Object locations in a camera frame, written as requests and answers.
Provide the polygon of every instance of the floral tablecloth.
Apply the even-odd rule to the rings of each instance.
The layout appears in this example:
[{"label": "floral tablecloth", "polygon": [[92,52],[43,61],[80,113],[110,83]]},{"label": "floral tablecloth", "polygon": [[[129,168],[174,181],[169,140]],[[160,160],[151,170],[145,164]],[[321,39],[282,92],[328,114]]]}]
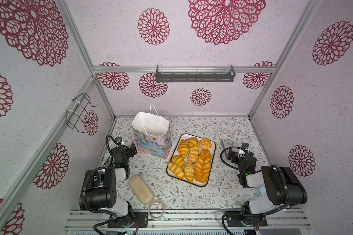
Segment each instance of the floral tablecloth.
[{"label": "floral tablecloth", "polygon": [[[224,165],[220,160],[222,145],[218,137],[220,129],[225,147],[229,147],[235,130],[238,129],[235,146],[242,142],[249,143],[249,150],[257,158],[256,170],[269,165],[247,117],[165,117],[170,121],[173,153],[179,137],[189,133],[199,137],[209,138],[217,144],[212,171],[206,187],[200,188],[186,182],[174,179],[166,174],[167,163],[158,157],[139,153],[130,158],[131,176],[141,174],[154,194],[154,199],[162,200],[167,209],[214,209],[238,208],[247,200],[257,198],[254,189],[242,188],[238,182],[238,171]],[[126,145],[134,141],[131,122],[133,118],[117,118],[112,136],[121,136]],[[105,153],[103,162],[109,156]],[[128,180],[117,183],[118,196],[129,201],[134,209],[146,209],[133,194]]]}]

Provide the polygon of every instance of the black wire rack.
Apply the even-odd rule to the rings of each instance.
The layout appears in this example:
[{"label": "black wire rack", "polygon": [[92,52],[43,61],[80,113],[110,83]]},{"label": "black wire rack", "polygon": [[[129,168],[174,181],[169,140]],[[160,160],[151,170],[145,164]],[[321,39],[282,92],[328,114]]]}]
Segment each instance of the black wire rack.
[{"label": "black wire rack", "polygon": [[[85,100],[87,100],[87,103],[85,105],[82,105],[81,103]],[[75,97],[72,101],[75,101],[75,102],[78,102],[79,105],[74,109],[74,110],[66,110],[66,124],[71,128],[71,129],[76,129],[78,132],[80,133],[85,133],[85,131],[79,131],[79,129],[77,129],[76,127],[76,124],[77,122],[80,120],[82,123],[84,123],[84,121],[81,119],[81,115],[84,113],[87,113],[88,111],[86,111],[86,107],[88,105],[92,106],[92,107],[97,107],[98,105],[92,105],[91,102],[90,102],[90,97],[87,93],[82,93],[80,95],[78,95],[77,97]],[[82,110],[81,110],[81,113],[78,114],[76,113],[76,110],[78,107],[82,107]],[[75,121],[75,123],[72,123],[71,122],[71,119],[74,117],[74,116],[77,116],[77,120]]]}]

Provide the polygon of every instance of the tray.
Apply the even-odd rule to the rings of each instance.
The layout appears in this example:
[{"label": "tray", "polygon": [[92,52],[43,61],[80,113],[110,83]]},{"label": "tray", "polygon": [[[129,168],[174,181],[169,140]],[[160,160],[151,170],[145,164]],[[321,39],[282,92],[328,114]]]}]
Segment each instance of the tray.
[{"label": "tray", "polygon": [[[200,140],[203,139],[203,138],[201,138],[201,137],[194,136],[194,135],[190,135],[190,134],[187,134],[187,133],[182,134],[182,136],[180,136],[180,138],[179,138],[178,143],[176,144],[176,147],[175,147],[175,149],[174,149],[173,155],[172,155],[171,158],[170,158],[170,162],[171,162],[172,157],[174,157],[175,155],[179,155],[179,152],[178,152],[178,149],[177,149],[177,148],[178,148],[178,146],[179,146],[180,141],[185,140],[185,139],[190,139],[190,138],[192,138],[192,137],[197,138],[198,141],[200,141]],[[214,160],[214,158],[215,158],[216,143],[215,143],[214,141],[212,141],[212,140],[210,141],[210,143],[212,144],[212,146],[211,146],[210,149],[208,149],[208,150],[209,150],[209,152],[210,152],[211,155],[212,155],[212,163],[211,163],[211,165],[210,165],[210,166],[212,166],[213,160]],[[189,153],[188,153],[188,155],[187,155],[186,159],[184,160],[184,162],[186,163],[189,158],[190,158],[190,155],[189,155]],[[171,172],[171,171],[169,170],[168,167],[166,167],[166,173],[167,173],[168,176],[174,177],[174,178],[176,178],[176,179],[178,179],[178,180],[185,181],[185,182],[187,182],[187,183],[190,183],[190,184],[192,184],[192,185],[195,185],[195,186],[198,186],[198,187],[201,187],[201,188],[207,186],[207,184],[208,184],[208,182],[209,182],[209,176],[208,176],[208,181],[207,181],[206,183],[201,183],[201,182],[199,182],[199,181],[196,181],[196,180],[195,180],[195,177],[193,178],[193,181],[192,181],[192,182],[189,182],[189,181],[186,179],[186,177],[184,177],[183,179],[179,179],[173,172]]]}]

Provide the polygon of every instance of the leaf pattern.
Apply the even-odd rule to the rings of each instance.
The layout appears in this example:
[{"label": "leaf pattern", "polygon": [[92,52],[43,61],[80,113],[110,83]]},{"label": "leaf pattern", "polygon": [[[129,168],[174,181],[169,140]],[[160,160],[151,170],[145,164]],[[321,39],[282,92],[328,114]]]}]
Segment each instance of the leaf pattern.
[{"label": "leaf pattern", "polygon": [[[166,174],[167,163],[145,153],[138,153],[129,159],[130,177],[142,174],[143,180],[153,192],[154,199],[162,200],[167,209],[190,208],[238,208],[244,202],[257,198],[254,189],[242,188],[238,182],[238,171],[227,167],[220,160],[222,151],[217,128],[220,129],[222,140],[226,147],[231,146],[235,130],[238,134],[234,146],[242,142],[249,144],[249,149],[257,158],[256,170],[269,165],[259,144],[254,130],[247,117],[165,117],[170,121],[172,152],[177,146],[180,136],[184,133],[205,137],[217,144],[212,171],[206,187],[200,188],[186,182],[169,177]],[[126,145],[134,142],[131,122],[133,118],[117,118],[112,136],[121,136]],[[106,150],[103,162],[109,156]],[[117,183],[118,196],[132,204],[134,209],[146,209],[133,194],[128,180]]]}]

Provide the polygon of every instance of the white bag handle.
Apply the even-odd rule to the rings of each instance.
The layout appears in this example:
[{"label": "white bag handle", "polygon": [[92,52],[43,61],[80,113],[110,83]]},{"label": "white bag handle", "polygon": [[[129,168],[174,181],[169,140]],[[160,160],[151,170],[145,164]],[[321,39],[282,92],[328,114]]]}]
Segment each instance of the white bag handle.
[{"label": "white bag handle", "polygon": [[[150,103],[150,104],[149,104],[149,113],[151,113],[152,105],[153,105],[153,103]],[[153,105],[153,108],[154,108],[155,113],[157,114],[157,116],[159,116],[157,110],[156,110],[155,107],[154,107],[154,105]]]},{"label": "white bag handle", "polygon": [[141,122],[138,122],[138,123],[143,126],[143,128],[144,128],[144,130],[145,130],[145,133],[148,134],[148,133],[146,132],[146,129],[145,129],[144,125],[143,125]]}]

